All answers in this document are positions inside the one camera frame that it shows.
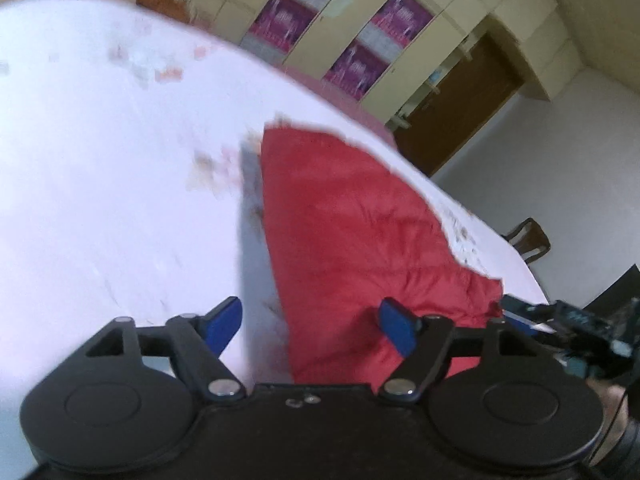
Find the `person's right hand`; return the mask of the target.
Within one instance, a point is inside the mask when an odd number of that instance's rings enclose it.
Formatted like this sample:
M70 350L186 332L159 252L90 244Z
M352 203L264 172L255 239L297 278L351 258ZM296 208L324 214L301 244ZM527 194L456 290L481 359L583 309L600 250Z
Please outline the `person's right hand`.
M597 393L604 409L605 436L602 446L612 448L623 437L629 422L626 389L594 378L588 378L587 384Z

